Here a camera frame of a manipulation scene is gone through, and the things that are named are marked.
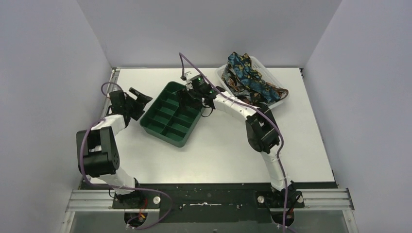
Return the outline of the green compartment tray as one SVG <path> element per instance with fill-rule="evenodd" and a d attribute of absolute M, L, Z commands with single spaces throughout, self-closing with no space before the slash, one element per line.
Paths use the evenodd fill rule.
<path fill-rule="evenodd" d="M 140 126 L 146 133 L 178 148 L 188 141 L 203 110 L 201 108 L 179 107 L 176 92 L 184 85 L 169 82 L 140 119 Z"/>

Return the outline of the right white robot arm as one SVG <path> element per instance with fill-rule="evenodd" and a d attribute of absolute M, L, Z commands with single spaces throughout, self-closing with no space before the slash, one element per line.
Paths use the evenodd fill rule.
<path fill-rule="evenodd" d="M 280 160 L 283 137 L 277 127 L 272 111 L 265 105 L 254 107 L 229 95 L 219 86 L 212 86 L 205 76 L 193 76 L 187 72 L 181 76 L 185 85 L 177 91 L 181 108 L 204 107 L 218 110 L 245 124 L 250 147 L 259 152 L 265 162 L 273 189 L 287 189 L 290 182 Z"/>

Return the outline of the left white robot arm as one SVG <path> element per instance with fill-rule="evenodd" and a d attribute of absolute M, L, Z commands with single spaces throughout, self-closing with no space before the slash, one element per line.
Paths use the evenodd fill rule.
<path fill-rule="evenodd" d="M 76 133 L 78 169 L 84 178 L 97 178 L 125 195 L 124 201 L 136 209 L 143 204 L 144 195 L 139 192 L 137 180 L 120 166 L 120 154 L 115 136 L 129 126 L 131 120 L 139 120 L 152 97 L 134 88 L 128 91 L 112 91 L 108 94 L 110 105 L 105 116 L 88 129 Z"/>

